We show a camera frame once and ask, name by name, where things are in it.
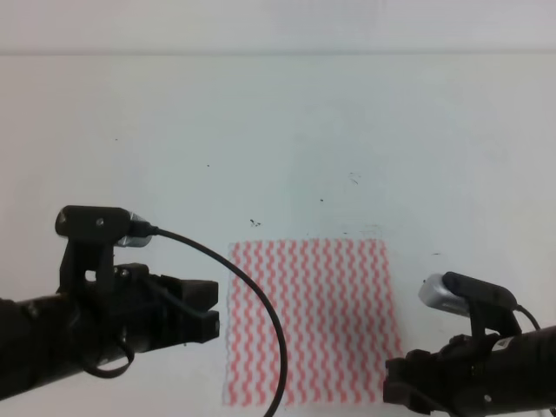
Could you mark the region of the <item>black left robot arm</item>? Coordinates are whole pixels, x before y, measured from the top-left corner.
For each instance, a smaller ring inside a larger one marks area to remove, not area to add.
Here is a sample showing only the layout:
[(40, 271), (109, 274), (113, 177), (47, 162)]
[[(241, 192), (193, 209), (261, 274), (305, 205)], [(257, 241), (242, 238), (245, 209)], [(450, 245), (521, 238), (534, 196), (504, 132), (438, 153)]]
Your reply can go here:
[(116, 378), (137, 354), (218, 337), (215, 281), (152, 275), (142, 264), (114, 268), (115, 287), (1, 301), (1, 397), (86, 373)]

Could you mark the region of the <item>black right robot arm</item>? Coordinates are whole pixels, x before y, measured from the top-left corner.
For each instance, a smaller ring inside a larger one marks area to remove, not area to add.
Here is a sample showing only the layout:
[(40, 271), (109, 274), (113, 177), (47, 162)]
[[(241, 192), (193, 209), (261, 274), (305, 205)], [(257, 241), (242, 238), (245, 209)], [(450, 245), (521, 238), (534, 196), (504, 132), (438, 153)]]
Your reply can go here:
[(555, 329), (454, 336), (437, 353), (387, 361), (383, 400), (417, 414), (491, 416), (555, 406)]

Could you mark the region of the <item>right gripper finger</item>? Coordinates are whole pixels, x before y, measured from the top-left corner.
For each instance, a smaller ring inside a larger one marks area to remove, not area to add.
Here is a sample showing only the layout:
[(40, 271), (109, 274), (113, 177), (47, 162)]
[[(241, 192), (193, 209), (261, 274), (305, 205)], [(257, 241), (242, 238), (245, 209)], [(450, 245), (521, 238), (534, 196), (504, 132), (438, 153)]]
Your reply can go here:
[(387, 378), (407, 378), (414, 372), (414, 352), (386, 361)]
[(417, 414), (430, 415), (439, 410), (428, 396), (405, 382), (385, 380), (382, 399), (386, 404), (403, 406)]

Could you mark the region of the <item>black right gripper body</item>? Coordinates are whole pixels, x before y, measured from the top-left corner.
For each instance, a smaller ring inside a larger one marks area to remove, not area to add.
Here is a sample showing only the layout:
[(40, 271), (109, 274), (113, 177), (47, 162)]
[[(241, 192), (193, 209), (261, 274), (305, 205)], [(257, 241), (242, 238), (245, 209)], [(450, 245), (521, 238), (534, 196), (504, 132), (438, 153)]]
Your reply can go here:
[(454, 405), (456, 391), (477, 374), (476, 367), (486, 359), (498, 334), (473, 338), (454, 336), (436, 353), (415, 349), (407, 354), (410, 362), (410, 395), (408, 408), (418, 414), (434, 411), (460, 416)]

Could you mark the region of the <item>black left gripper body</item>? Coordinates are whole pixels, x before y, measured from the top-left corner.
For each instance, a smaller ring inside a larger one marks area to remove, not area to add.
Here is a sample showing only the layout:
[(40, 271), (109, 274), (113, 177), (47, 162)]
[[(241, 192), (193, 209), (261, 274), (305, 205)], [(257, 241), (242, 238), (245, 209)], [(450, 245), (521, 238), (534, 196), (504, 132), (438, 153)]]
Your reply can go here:
[(147, 266), (134, 263), (116, 267), (115, 286), (109, 292), (101, 291), (95, 282), (85, 283), (77, 296), (73, 336), (86, 360), (123, 357), (118, 341), (136, 353), (173, 345), (174, 315), (146, 284), (151, 277)]

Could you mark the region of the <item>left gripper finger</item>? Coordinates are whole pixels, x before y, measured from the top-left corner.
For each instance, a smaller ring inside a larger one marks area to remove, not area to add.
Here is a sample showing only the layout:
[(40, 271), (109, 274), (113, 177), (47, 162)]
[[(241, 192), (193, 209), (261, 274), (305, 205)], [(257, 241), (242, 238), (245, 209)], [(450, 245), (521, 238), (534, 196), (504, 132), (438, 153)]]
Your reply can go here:
[(218, 303), (218, 283), (216, 281), (182, 280), (161, 275), (160, 284), (173, 296), (196, 311), (209, 311)]
[(205, 343), (219, 337), (220, 317), (213, 310), (176, 310), (173, 312), (172, 345)]

